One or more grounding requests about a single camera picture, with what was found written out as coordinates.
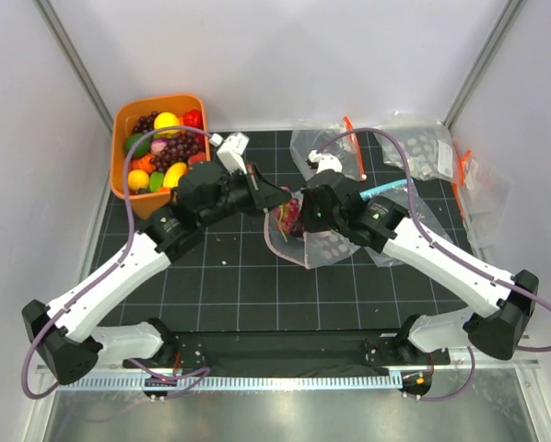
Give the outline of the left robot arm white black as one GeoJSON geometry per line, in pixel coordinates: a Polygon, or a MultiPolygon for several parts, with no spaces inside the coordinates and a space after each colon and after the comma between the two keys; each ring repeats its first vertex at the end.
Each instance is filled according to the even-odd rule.
{"type": "Polygon", "coordinates": [[[205,229],[236,214],[266,214],[286,203],[290,192],[249,164],[224,171],[197,163],[127,243],[81,284],[48,304],[33,300],[22,310],[32,349],[61,385],[83,378],[96,365],[132,359],[155,368],[171,365],[178,352],[175,334],[159,319],[132,326],[103,327],[101,321],[140,285],[205,237],[205,229]]]}

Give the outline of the pink zip dotted bag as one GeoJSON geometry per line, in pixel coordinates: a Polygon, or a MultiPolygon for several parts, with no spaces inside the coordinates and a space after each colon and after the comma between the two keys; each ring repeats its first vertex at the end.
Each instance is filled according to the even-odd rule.
{"type": "MultiPolygon", "coordinates": [[[[292,197],[299,199],[301,209],[301,192],[293,192],[292,197]]],[[[317,233],[303,231],[299,238],[284,240],[277,230],[271,212],[265,216],[264,240],[271,252],[287,262],[314,269],[338,263],[351,257],[358,250],[358,246],[331,230],[317,233]]]]}

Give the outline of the small red grape bunch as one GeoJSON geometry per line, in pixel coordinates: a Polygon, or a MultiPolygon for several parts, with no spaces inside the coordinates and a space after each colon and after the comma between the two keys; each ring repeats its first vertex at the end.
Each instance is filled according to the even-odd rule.
{"type": "Polygon", "coordinates": [[[292,197],[285,204],[280,204],[272,210],[272,217],[275,220],[277,230],[284,240],[288,238],[299,238],[303,235],[303,225],[300,219],[300,202],[292,197]]]}

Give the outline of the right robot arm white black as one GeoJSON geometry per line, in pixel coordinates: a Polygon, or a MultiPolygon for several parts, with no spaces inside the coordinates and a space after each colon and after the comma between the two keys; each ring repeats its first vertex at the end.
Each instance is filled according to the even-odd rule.
{"type": "Polygon", "coordinates": [[[469,345],[498,360],[513,357],[534,310],[534,302],[516,291],[535,293],[535,275],[512,274],[478,260],[392,199],[364,199],[356,182],[340,172],[314,175],[302,195],[305,231],[334,231],[357,246],[408,264],[465,303],[465,308],[450,313],[410,317],[394,344],[402,362],[415,365],[445,347],[469,345]]]}

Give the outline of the yellow lemon toy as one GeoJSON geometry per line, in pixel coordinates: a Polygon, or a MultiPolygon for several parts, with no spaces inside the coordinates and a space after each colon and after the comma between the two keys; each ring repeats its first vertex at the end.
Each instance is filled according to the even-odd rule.
{"type": "Polygon", "coordinates": [[[159,113],[153,122],[153,127],[158,130],[157,135],[160,137],[171,137],[178,129],[172,129],[172,126],[180,125],[180,118],[172,112],[164,111],[159,113]]]}

